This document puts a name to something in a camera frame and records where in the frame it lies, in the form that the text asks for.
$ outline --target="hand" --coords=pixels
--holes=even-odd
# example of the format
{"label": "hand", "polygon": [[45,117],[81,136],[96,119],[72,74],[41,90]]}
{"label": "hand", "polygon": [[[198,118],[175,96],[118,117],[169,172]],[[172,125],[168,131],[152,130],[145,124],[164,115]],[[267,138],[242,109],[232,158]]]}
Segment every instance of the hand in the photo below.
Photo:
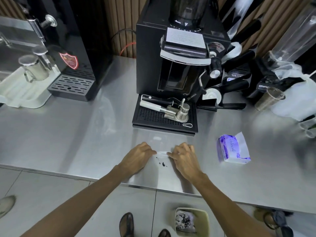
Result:
{"label": "hand", "polygon": [[203,174],[195,155],[194,146],[184,142],[176,146],[172,153],[167,152],[167,155],[174,160],[178,171],[180,171],[183,177],[191,183],[196,177]]}
{"label": "hand", "polygon": [[157,154],[157,152],[152,150],[146,142],[143,142],[132,148],[129,153],[124,156],[121,163],[119,163],[119,166],[123,171],[126,171],[128,176],[132,176],[143,168],[149,158],[155,154]]}

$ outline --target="person's left hand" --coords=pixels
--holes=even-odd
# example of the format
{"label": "person's left hand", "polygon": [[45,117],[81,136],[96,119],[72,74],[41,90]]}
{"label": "person's left hand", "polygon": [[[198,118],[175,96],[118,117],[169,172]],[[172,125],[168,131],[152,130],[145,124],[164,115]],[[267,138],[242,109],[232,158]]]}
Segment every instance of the person's left hand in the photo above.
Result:
{"label": "person's left hand", "polygon": [[132,176],[141,168],[143,168],[148,162],[152,155],[157,154],[156,151],[152,150],[151,147],[143,142],[134,148],[132,148],[129,153],[123,158],[119,166],[123,171],[126,171],[128,176]]}

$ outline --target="shield emblem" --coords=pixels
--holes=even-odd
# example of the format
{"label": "shield emblem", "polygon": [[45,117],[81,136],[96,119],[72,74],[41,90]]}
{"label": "shield emblem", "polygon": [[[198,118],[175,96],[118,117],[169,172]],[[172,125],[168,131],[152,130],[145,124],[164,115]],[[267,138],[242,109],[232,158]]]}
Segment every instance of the shield emblem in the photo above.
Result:
{"label": "shield emblem", "polygon": [[70,55],[68,53],[60,53],[60,57],[64,60],[64,62],[73,70],[76,70],[79,66],[78,59],[75,55]]}

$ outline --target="person's right arm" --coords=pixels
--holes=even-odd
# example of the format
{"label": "person's right arm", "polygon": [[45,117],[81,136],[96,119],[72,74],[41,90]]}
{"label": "person's right arm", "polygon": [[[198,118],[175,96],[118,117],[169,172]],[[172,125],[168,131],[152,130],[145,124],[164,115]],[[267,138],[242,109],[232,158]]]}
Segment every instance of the person's right arm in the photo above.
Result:
{"label": "person's right arm", "polygon": [[263,226],[221,192],[201,171],[192,145],[182,143],[167,154],[174,159],[180,173],[200,192],[227,237],[271,237]]}

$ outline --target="person's left arm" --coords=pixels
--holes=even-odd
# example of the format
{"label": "person's left arm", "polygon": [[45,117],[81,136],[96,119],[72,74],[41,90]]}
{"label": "person's left arm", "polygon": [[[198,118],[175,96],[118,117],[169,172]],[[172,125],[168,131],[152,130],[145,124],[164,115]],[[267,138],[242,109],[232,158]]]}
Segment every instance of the person's left arm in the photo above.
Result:
{"label": "person's left arm", "polygon": [[124,179],[143,168],[154,154],[156,151],[153,151],[147,143],[137,145],[106,176],[54,209],[21,237],[75,236],[105,198]]}

